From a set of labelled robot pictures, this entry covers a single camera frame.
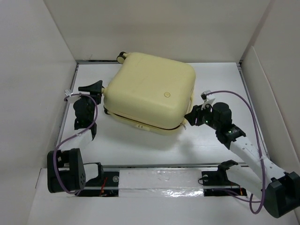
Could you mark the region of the yellow hard-shell suitcase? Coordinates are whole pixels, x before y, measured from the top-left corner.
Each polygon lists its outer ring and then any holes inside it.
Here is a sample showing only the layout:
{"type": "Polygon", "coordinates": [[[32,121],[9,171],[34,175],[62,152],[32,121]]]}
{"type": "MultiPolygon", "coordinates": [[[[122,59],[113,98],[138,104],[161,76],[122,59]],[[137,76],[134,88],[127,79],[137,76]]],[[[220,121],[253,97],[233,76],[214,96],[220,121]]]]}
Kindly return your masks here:
{"type": "Polygon", "coordinates": [[[196,72],[184,62],[121,52],[104,89],[104,109],[115,120],[162,135],[177,133],[191,112],[196,72]]]}

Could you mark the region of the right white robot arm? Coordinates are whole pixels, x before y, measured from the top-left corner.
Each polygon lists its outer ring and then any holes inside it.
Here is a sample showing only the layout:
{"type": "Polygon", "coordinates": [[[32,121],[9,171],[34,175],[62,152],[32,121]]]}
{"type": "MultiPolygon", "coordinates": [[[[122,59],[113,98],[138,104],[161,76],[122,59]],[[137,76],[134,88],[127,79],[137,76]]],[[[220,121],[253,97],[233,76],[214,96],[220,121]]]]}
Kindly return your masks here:
{"type": "Polygon", "coordinates": [[[260,154],[246,133],[232,122],[226,103],[195,105],[185,119],[191,126],[207,125],[215,130],[218,141],[240,157],[252,170],[247,172],[237,162],[228,160],[217,168],[221,184],[236,183],[263,201],[267,212],[279,218],[300,205],[300,177],[286,172],[260,154]]]}

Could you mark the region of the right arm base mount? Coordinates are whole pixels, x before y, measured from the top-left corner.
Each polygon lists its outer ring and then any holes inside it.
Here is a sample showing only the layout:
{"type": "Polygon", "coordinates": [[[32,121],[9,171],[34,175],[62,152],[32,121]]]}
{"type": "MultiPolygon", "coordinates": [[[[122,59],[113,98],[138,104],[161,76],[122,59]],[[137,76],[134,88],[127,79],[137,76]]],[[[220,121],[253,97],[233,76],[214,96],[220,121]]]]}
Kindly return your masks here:
{"type": "Polygon", "coordinates": [[[202,171],[198,183],[204,187],[204,196],[245,196],[247,191],[232,183],[225,175],[218,171],[202,171]]]}

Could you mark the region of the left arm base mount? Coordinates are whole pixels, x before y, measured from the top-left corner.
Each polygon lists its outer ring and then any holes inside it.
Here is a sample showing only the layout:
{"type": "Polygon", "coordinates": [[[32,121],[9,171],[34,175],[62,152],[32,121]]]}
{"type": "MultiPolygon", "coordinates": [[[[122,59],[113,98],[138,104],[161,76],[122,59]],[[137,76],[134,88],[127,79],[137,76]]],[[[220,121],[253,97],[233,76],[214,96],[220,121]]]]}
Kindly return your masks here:
{"type": "Polygon", "coordinates": [[[87,182],[85,188],[77,197],[118,197],[119,196],[119,172],[104,171],[103,177],[97,177],[87,182]]]}

